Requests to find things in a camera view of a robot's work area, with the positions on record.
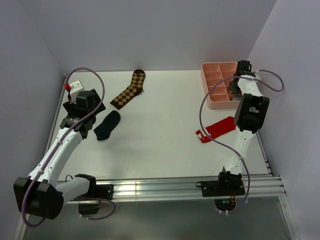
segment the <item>red sock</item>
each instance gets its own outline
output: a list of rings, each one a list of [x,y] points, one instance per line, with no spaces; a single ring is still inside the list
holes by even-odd
[[[205,127],[205,130],[207,133],[212,137],[213,139],[216,139],[217,137],[226,134],[228,132],[231,132],[236,129],[236,125],[234,123],[235,118],[233,116],[228,116],[227,118],[218,121],[211,126]],[[198,136],[198,138],[201,140],[201,142],[208,143],[210,142],[210,138],[207,137],[201,130],[198,130],[195,132],[195,134]]]

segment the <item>pink compartment tray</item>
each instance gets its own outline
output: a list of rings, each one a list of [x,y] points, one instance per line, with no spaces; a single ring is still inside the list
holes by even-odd
[[[221,80],[233,76],[236,73],[237,63],[229,62],[205,62],[201,67],[201,79],[203,83],[204,93],[219,83]],[[229,79],[219,84],[206,98],[206,102],[210,109],[236,109],[240,101],[232,101],[235,95],[230,93],[229,83],[233,79]]]

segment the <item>wire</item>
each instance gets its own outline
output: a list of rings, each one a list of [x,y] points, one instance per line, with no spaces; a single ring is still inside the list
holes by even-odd
[[[248,199],[249,190],[250,190],[250,174],[249,174],[249,170],[248,170],[248,167],[247,167],[247,165],[246,165],[246,163],[245,163],[245,160],[243,159],[243,157],[240,155],[240,153],[239,153],[237,150],[235,150],[235,149],[232,148],[231,146],[228,146],[228,145],[226,145],[226,144],[224,144],[224,143],[222,143],[222,142],[220,142],[220,141],[218,141],[218,140],[215,140],[214,138],[212,138],[212,137],[207,133],[207,131],[206,131],[206,129],[205,129],[203,123],[202,123],[202,109],[203,109],[204,104],[205,104],[205,101],[206,101],[207,97],[210,95],[210,93],[211,93],[219,84],[222,84],[224,81],[229,80],[229,79],[235,79],[235,78],[237,78],[237,79],[245,79],[245,80],[250,80],[250,81],[255,80],[255,81],[257,81],[257,82],[262,83],[263,85],[265,85],[266,87],[268,87],[269,89],[271,89],[271,90],[273,90],[273,91],[275,91],[275,92],[281,92],[281,91],[284,90],[284,88],[285,88],[284,81],[282,80],[282,78],[281,78],[278,74],[276,74],[276,73],[274,73],[274,72],[272,72],[272,71],[269,71],[269,70],[259,70],[259,71],[271,73],[271,74],[275,75],[276,77],[278,77],[279,80],[280,80],[280,82],[281,82],[281,89],[280,89],[280,90],[274,89],[273,87],[269,86],[268,84],[266,84],[265,82],[263,82],[262,80],[257,79],[257,78],[249,78],[249,77],[244,77],[244,76],[229,76],[229,77],[226,77],[225,79],[219,81],[216,85],[214,85],[214,86],[208,91],[208,93],[204,96],[204,98],[203,98],[203,100],[202,100],[202,103],[201,103],[201,105],[200,105],[200,110],[199,110],[199,122],[200,122],[200,126],[201,126],[201,129],[202,129],[202,131],[204,132],[204,134],[205,134],[211,141],[215,142],[216,144],[220,144],[221,146],[223,146],[223,147],[225,147],[225,148],[227,148],[227,149],[230,149],[230,150],[233,151],[236,155],[238,155],[239,158],[240,158],[240,160],[241,160],[241,162],[243,163],[243,167],[244,167],[245,172],[246,172],[246,174],[247,174],[248,186],[247,186],[247,189],[246,189],[246,193],[245,193],[245,196],[244,196],[244,200],[243,200],[243,202],[242,202],[239,206],[236,206],[233,210],[229,211],[229,213],[232,213],[232,212],[240,209],[240,208],[246,203],[246,201],[247,201],[247,199]]]
[[[88,217],[88,216],[82,215],[82,217],[87,219],[87,220],[102,220],[102,219],[106,219],[106,218],[110,217],[116,210],[116,204],[113,201],[109,200],[109,199],[86,197],[86,196],[79,196],[79,198],[84,199],[84,200],[96,200],[96,201],[100,201],[100,202],[105,201],[105,202],[111,203],[113,205],[112,211],[109,214],[107,214],[105,216],[102,216],[102,217]]]
[[[68,176],[70,176],[70,178],[73,180],[74,179],[74,177],[73,176],[71,176],[70,174],[67,174],[66,176],[65,176],[65,181],[67,182],[67,177]]]
[[[254,79],[254,80],[258,80],[258,82],[262,83],[263,85],[267,86],[269,89],[275,91],[275,92],[282,92],[284,89],[285,89],[285,84],[284,84],[284,81],[282,80],[282,78],[276,74],[275,72],[273,71],[269,71],[269,70],[263,70],[263,69],[259,69],[259,70],[256,70],[255,73],[257,72],[266,72],[266,73],[270,73],[270,74],[273,74],[275,75],[281,82],[281,89],[280,90],[277,90],[277,89],[274,89],[272,86],[269,86],[268,84],[266,84],[265,82],[259,80],[259,79]]]
[[[42,224],[45,220],[45,218],[41,219],[40,222],[38,222],[37,224],[32,224],[30,222],[28,222],[27,217],[26,217],[26,206],[27,206],[27,199],[28,196],[30,194],[30,191],[32,189],[32,187],[34,186],[34,184],[36,183],[36,181],[39,179],[39,177],[41,176],[41,174],[43,174],[43,169],[46,169],[47,165],[49,164],[49,162],[51,161],[51,159],[53,158],[53,156],[55,155],[55,153],[57,152],[57,150],[59,149],[59,147],[61,146],[61,143],[65,140],[65,138],[67,137],[67,135],[80,123],[82,123],[84,120],[86,120],[87,118],[89,118],[92,114],[94,114],[101,106],[101,104],[103,103],[103,100],[105,98],[105,85],[104,82],[102,80],[102,78],[98,75],[98,73],[96,73],[95,71],[91,70],[90,68],[87,67],[78,67],[74,70],[72,70],[70,72],[70,74],[68,75],[68,77],[65,79],[65,84],[68,83],[71,75],[73,73],[75,73],[76,71],[79,70],[86,70],[89,71],[91,73],[93,73],[94,75],[96,75],[96,77],[100,80],[101,82],[101,86],[102,86],[102,96],[101,96],[101,100],[98,103],[98,105],[95,107],[95,109],[93,109],[90,113],[88,113],[86,116],[84,116],[83,118],[81,118],[79,121],[77,121],[75,124],[73,124],[60,138],[60,140],[57,142],[57,144],[55,145],[55,147],[53,148],[52,152],[49,154],[48,158],[46,159],[46,161],[44,162],[43,166],[41,168],[38,169],[38,173],[37,175],[34,177],[34,179],[32,180],[32,182],[30,183],[29,187],[27,188],[27,190],[25,191],[23,200],[22,200],[22,208],[21,208],[21,213],[22,213],[22,220],[25,223],[25,225],[27,225],[30,228],[35,228],[38,227],[40,224]]]

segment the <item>brown checkered sock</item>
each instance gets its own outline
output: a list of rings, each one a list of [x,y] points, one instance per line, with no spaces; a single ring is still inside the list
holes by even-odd
[[[135,96],[139,95],[144,90],[143,84],[145,79],[146,74],[143,70],[134,70],[131,84],[115,99],[113,99],[110,104],[115,106],[118,110],[123,108],[128,102],[130,102]]]

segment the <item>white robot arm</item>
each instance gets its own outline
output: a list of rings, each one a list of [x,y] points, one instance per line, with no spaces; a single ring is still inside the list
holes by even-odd
[[[232,149],[243,159],[250,141],[264,123],[270,100],[259,91],[254,79],[260,77],[251,72],[249,61],[239,61],[234,76],[242,78],[235,77],[229,83],[229,88],[234,95],[242,94],[242,97],[234,116],[236,136]],[[235,196],[246,194],[242,180],[243,161],[239,155],[234,153],[224,164],[218,180],[201,181],[201,185],[196,185],[201,187],[203,197],[226,197],[214,200],[215,205],[222,211],[233,210],[236,206]]]
[[[242,94],[251,94],[254,97],[263,97],[261,92],[258,89],[257,82],[253,80],[253,78],[257,78],[257,76],[251,75],[243,75],[245,78],[249,78],[252,80],[247,80],[240,78],[238,80],[238,87],[240,88]],[[232,147],[243,157],[246,157],[247,150],[252,138],[256,135],[256,132],[252,132],[251,130],[242,131],[238,126],[235,128],[235,139]],[[240,160],[239,156],[234,154],[228,162],[225,163],[224,169],[231,174],[238,175],[243,173],[243,162]]]
[[[96,178],[85,174],[78,174],[72,180],[57,185],[61,171],[70,155],[81,141],[87,137],[89,130],[92,129],[93,124],[96,122],[96,115],[106,109],[101,104],[94,114],[70,131],[71,126],[98,107],[101,99],[94,89],[90,91],[84,90],[80,81],[70,85],[68,98],[69,101],[63,104],[68,112],[67,117],[62,120],[61,129],[58,131],[51,147],[27,178],[18,177],[13,185],[20,212],[22,211],[26,191],[39,173],[41,175],[36,179],[27,196],[27,204],[25,206],[27,214],[54,219],[58,216],[65,203],[81,195],[92,196],[96,190]],[[50,158],[48,164],[43,167],[51,153],[54,152],[54,148],[58,145],[58,149]]]

